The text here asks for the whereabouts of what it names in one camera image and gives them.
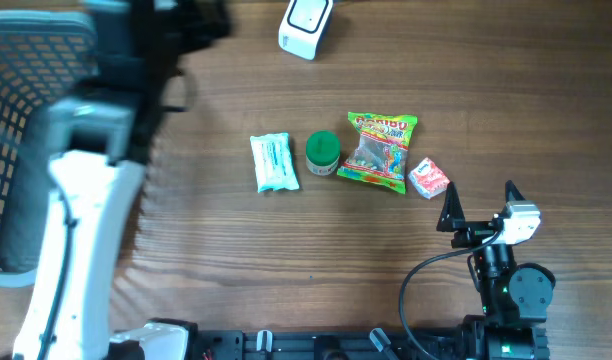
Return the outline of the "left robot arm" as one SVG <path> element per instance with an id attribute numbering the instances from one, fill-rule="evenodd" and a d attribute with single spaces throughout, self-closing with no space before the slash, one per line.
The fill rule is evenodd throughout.
<path id="1" fill-rule="evenodd" d="M 96 72 L 47 111 L 47 218 L 16 359 L 182 359 L 188 323 L 113 333 L 108 315 L 129 213 L 179 59 L 231 31 L 222 1 L 89 1 Z"/>

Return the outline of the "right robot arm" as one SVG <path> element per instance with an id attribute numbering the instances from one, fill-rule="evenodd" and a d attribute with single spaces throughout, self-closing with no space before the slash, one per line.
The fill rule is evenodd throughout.
<path id="1" fill-rule="evenodd" d="M 547 308 L 556 279 L 536 263 L 519 264 L 513 249 L 532 239 L 541 224 L 537 205 L 512 181 L 505 184 L 505 206 L 487 221 L 465 218 L 457 188 L 447 186 L 437 224 L 453 234 L 451 246 L 468 255 L 467 265 L 483 314 L 468 315 L 458 326 L 455 355 L 460 359 L 547 359 Z"/>

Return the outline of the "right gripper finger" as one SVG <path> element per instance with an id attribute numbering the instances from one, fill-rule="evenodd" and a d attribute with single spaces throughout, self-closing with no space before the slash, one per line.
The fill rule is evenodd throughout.
<path id="1" fill-rule="evenodd" d="M 525 197 L 520 193 L 516 185 L 512 180 L 508 180 L 505 183 L 505 201 L 513 202 L 513 201 L 524 201 Z"/>
<path id="2" fill-rule="evenodd" d="M 438 232 L 456 232 L 465 228 L 465 215 L 459 199 L 457 187 L 450 182 L 445 191 L 445 199 L 436 226 Z"/>

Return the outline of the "small red white packet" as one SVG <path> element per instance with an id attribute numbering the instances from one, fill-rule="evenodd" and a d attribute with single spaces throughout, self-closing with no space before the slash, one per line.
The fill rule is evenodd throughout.
<path id="1" fill-rule="evenodd" d="M 445 173 L 428 157 L 411 170 L 408 177 L 418 193 L 426 199 L 443 193 L 450 183 Z"/>

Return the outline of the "green lid jar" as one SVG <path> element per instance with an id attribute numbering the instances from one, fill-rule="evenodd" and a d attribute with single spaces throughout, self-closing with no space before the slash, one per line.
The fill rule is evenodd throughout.
<path id="1" fill-rule="evenodd" d="M 334 133 L 326 130 L 313 133 L 306 143 L 309 171 L 319 176 L 332 174 L 338 166 L 340 152 L 341 144 Z"/>

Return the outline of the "teal tissue pack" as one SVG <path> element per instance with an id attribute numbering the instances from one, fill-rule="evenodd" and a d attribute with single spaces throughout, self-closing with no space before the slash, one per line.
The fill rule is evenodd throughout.
<path id="1" fill-rule="evenodd" d="M 251 136 L 257 192 L 298 190 L 288 133 Z"/>

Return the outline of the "green Haribo gummy bag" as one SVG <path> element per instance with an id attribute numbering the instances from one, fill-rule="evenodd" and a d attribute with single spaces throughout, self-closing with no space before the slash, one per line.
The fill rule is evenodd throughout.
<path id="1" fill-rule="evenodd" d="M 359 143 L 337 175 L 405 194 L 408 151 L 418 118 L 349 112 L 348 121 L 359 133 Z"/>

